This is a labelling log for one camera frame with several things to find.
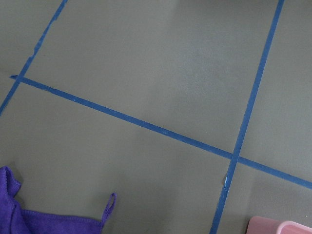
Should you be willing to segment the pink plastic bin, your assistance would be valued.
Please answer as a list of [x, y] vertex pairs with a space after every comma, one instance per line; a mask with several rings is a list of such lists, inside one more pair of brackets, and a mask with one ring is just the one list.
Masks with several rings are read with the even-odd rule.
[[311, 234], [312, 229], [293, 221], [280, 221], [260, 216], [250, 219], [246, 234]]

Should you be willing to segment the purple microfiber cloth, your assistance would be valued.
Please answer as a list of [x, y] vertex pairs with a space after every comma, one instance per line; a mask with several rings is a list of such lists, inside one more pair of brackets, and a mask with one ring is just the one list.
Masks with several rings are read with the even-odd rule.
[[100, 234], [114, 210], [112, 193], [101, 221], [79, 216], [46, 214], [25, 210], [15, 200], [21, 183], [7, 166], [0, 169], [0, 232], [2, 234]]

